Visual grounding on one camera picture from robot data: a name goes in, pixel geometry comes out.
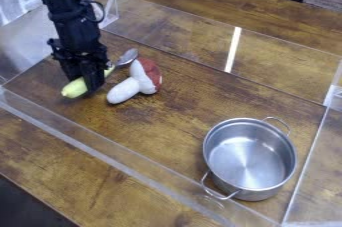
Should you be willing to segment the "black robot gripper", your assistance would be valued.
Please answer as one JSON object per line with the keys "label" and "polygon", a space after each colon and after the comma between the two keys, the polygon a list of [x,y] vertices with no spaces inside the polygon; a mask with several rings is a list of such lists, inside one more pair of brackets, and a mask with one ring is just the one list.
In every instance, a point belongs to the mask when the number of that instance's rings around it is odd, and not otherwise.
{"label": "black robot gripper", "polygon": [[48,40],[53,58],[69,81],[82,77],[86,91],[93,93],[104,84],[107,48],[100,43],[99,23],[93,7],[104,11],[95,0],[45,0],[48,17],[58,37]]}

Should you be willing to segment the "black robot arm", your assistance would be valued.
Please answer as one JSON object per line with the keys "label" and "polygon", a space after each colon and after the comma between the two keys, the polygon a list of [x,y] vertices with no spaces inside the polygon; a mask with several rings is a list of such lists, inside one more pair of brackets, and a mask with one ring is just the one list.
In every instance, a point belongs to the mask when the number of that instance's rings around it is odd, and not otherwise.
{"label": "black robot arm", "polygon": [[58,37],[46,44],[69,81],[84,79],[86,91],[95,92],[104,84],[108,68],[107,47],[100,43],[99,23],[93,0],[41,0]]}

